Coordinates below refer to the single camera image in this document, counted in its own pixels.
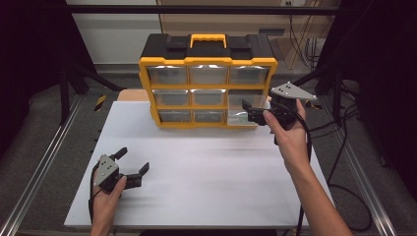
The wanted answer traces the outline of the aluminium rail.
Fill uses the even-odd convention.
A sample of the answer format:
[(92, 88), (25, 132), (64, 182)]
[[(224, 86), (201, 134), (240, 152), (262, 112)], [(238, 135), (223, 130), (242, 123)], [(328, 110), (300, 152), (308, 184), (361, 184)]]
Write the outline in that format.
[(83, 95), (76, 95), (70, 106), (68, 118), (60, 125), (54, 134), (53, 139), (48, 145), (40, 163), (37, 165), (29, 182), (27, 183), (18, 202), (15, 204), (12, 212), (6, 218), (6, 221), (0, 227), (0, 236), (15, 236), (21, 226), (30, 206), (52, 164), (60, 147), (62, 146), (68, 131), (70, 130), (75, 117), (77, 116), (80, 106), (84, 101)]
[(346, 154), (345, 159), (352, 176), (362, 195), (362, 199), (370, 210), (380, 236), (397, 236), (375, 188), (372, 186), (370, 179), (357, 159), (351, 144), (347, 141), (347, 133), (343, 129), (337, 129), (336, 125), (334, 125), (334, 129), (336, 130), (336, 136), (341, 145), (341, 150)]

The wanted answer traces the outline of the person's left hand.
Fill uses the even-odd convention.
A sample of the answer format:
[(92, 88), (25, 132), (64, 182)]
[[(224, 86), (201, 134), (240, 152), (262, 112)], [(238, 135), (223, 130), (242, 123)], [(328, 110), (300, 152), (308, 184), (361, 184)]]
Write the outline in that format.
[(105, 194), (100, 187), (93, 188), (93, 218), (92, 230), (108, 231), (114, 222), (115, 212), (118, 206), (127, 178), (122, 177), (110, 194)]

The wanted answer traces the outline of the person's right hand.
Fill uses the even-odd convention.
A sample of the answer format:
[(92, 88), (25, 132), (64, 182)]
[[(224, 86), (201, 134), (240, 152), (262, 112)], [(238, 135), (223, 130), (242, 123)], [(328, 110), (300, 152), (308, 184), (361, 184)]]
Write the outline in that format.
[(299, 121), (296, 121), (290, 130), (284, 130), (278, 120), (269, 112), (263, 115), (274, 133), (280, 153), (284, 159), (286, 169), (290, 174), (307, 170), (310, 167), (306, 131)]

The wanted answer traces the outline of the wooden board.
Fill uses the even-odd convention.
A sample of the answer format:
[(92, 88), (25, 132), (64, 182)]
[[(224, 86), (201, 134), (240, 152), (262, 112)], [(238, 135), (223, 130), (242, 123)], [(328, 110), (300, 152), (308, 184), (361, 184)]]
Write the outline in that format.
[(120, 91), (118, 101), (148, 101), (148, 93), (144, 89), (123, 89)]

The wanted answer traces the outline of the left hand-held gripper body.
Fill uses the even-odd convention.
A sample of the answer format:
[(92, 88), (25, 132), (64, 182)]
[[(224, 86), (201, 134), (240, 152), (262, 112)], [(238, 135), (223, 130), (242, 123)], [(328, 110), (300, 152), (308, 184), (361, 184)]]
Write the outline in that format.
[[(99, 159), (94, 185), (99, 186), (106, 194), (110, 194), (118, 181), (123, 177), (123, 174), (119, 172), (119, 166), (116, 164), (116, 161), (120, 158), (120, 154), (104, 154)], [(143, 174), (141, 172), (126, 175), (126, 178), (125, 189), (139, 188), (142, 186)]]

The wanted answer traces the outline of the black curtain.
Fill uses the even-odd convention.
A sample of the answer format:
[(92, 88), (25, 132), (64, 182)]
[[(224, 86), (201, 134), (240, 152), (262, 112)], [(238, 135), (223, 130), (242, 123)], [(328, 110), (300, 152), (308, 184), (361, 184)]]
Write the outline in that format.
[(30, 98), (59, 83), (66, 64), (95, 67), (66, 0), (0, 0), (0, 157), (29, 113)]
[(336, 0), (319, 64), (359, 84), (359, 105), (417, 201), (417, 0)]

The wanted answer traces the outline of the black metal frame bar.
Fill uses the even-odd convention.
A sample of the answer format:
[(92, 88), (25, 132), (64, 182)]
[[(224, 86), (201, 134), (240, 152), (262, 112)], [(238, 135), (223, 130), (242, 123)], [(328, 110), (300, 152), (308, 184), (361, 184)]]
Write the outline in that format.
[(338, 7), (254, 7), (254, 6), (151, 6), (151, 5), (68, 5), (77, 14), (227, 14), (227, 15), (337, 15)]

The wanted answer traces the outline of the yellow black organizer cabinet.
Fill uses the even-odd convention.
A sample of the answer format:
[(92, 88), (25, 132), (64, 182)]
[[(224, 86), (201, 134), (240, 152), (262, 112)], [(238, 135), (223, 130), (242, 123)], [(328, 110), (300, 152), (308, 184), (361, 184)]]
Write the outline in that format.
[(150, 115), (160, 128), (249, 128), (225, 125), (193, 125), (189, 123), (162, 125), (157, 121), (155, 102), (150, 95), (148, 68), (151, 66), (268, 66), (268, 85), (277, 69), (278, 62), (273, 55), (268, 38), (262, 34), (230, 36), (227, 34), (190, 34), (173, 36), (153, 33), (149, 36), (139, 59), (140, 80), (147, 91)]

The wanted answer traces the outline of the grid of clear drawers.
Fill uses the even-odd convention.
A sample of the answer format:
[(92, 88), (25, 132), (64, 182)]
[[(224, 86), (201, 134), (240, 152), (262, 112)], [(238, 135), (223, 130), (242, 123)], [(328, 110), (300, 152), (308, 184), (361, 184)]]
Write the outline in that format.
[(151, 66), (150, 95), (162, 125), (227, 125), (231, 89), (258, 89), (266, 95), (268, 66)]

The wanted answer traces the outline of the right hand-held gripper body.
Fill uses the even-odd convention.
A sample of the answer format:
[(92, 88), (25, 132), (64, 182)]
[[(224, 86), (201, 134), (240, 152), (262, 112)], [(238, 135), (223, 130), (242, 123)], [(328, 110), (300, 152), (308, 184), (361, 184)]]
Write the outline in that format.
[(290, 82), (271, 88), (268, 96), (270, 97), (269, 111), (275, 116), (285, 130), (291, 129), (297, 120), (297, 99), (318, 99), (314, 94), (311, 94)]

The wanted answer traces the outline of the black metal stand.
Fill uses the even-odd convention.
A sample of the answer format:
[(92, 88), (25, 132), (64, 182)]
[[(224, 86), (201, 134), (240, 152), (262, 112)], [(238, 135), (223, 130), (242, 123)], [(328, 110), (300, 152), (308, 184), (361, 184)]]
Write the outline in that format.
[(341, 85), (342, 78), (338, 71), (338, 66), (334, 63), (325, 63), (316, 68), (313, 72), (303, 76), (301, 79), (294, 82), (295, 86), (302, 86), (312, 79), (317, 79), (318, 83), (315, 87), (315, 92), (318, 95), (326, 95), (332, 90), (332, 111), (331, 116), (335, 123), (341, 125)]
[(85, 82), (85, 78), (93, 79), (95, 82), (113, 91), (123, 90), (122, 87), (107, 81), (97, 72), (89, 70), (78, 64), (65, 64), (59, 74), (61, 125), (63, 125), (70, 117), (69, 86), (73, 87), (76, 94), (86, 94), (89, 91), (89, 86)]

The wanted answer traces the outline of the single clear plastic drawer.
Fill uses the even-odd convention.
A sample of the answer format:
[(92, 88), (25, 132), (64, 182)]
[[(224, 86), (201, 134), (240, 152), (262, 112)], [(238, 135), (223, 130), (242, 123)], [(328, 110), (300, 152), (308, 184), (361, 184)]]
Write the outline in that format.
[(269, 102), (262, 90), (258, 89), (231, 89), (227, 95), (227, 125), (233, 127), (257, 127), (255, 122), (248, 121), (248, 113), (242, 108), (245, 99), (255, 108), (269, 108)]

